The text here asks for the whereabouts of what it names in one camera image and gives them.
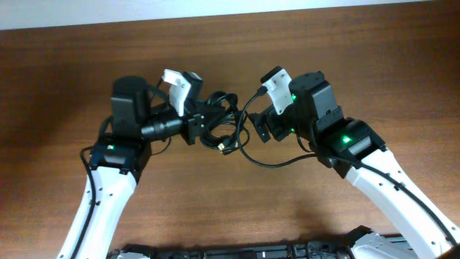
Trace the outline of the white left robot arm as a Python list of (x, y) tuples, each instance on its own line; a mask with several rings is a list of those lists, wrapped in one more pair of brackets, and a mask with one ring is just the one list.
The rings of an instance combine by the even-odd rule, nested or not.
[(151, 144), (180, 135), (193, 145), (226, 108), (228, 95), (218, 91), (199, 99), (202, 79), (193, 72), (166, 70), (164, 92), (139, 76), (114, 81), (111, 115), (99, 129), (94, 145), (80, 158), (86, 171), (81, 203), (59, 258), (105, 258), (125, 206), (154, 155)]

